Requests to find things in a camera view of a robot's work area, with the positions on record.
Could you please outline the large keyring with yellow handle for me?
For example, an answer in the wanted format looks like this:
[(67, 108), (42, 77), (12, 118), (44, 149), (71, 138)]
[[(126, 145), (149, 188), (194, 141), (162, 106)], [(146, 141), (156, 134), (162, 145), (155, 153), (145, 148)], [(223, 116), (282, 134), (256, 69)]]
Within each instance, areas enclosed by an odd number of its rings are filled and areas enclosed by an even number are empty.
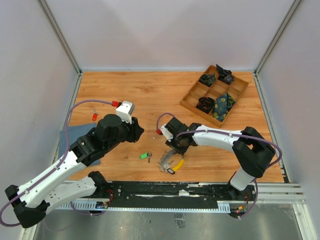
[(184, 162), (184, 155), (177, 153), (175, 150), (166, 150), (159, 157), (157, 167), (162, 173), (170, 174), (167, 172), (167, 169), (172, 169), (176, 174), (176, 172), (183, 166)]

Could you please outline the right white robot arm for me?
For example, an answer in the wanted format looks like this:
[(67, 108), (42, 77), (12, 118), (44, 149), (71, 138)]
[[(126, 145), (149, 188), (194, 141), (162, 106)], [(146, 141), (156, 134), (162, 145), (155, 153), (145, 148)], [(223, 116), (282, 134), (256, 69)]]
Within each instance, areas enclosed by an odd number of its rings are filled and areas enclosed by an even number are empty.
[(173, 117), (158, 131), (166, 138), (165, 144), (180, 155), (190, 146), (214, 147), (233, 153), (240, 167), (224, 190), (232, 200), (240, 199), (247, 186), (264, 175), (276, 154), (276, 146), (249, 126), (243, 130), (223, 130), (200, 123), (186, 125)]

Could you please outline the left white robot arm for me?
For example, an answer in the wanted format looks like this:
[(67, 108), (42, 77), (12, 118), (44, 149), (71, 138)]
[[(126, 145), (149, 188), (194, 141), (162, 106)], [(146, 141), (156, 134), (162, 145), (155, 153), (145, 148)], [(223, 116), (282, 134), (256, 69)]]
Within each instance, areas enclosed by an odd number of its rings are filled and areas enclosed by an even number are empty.
[(5, 194), (18, 219), (17, 225), (30, 228), (57, 207), (77, 198), (103, 197), (107, 193), (107, 182), (99, 171), (91, 172), (70, 185), (63, 186), (62, 183), (120, 143), (137, 142), (144, 131), (136, 117), (124, 120), (117, 114), (107, 114), (96, 127), (71, 144), (57, 162), (34, 179), (20, 186), (8, 186)]

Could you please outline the key with green tag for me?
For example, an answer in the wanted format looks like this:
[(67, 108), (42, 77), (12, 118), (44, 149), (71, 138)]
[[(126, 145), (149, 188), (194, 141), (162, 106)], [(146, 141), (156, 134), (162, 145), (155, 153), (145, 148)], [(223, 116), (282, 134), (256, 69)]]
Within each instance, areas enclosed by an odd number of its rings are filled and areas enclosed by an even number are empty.
[(151, 162), (151, 157), (152, 157), (152, 153), (151, 153), (151, 152), (145, 152), (145, 153), (143, 153), (143, 154), (141, 154), (141, 155), (139, 156), (139, 158), (140, 158), (141, 160), (147, 159), (147, 162), (148, 162), (148, 163)]

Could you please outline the key with black tag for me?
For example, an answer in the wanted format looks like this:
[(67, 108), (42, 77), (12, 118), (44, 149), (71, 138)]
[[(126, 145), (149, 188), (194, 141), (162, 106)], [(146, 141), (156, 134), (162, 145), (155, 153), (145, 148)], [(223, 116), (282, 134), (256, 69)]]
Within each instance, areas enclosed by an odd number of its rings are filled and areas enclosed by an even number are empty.
[(171, 175), (174, 175), (176, 172), (174, 170), (172, 170), (171, 168), (168, 168), (166, 170), (168, 173), (170, 173)]

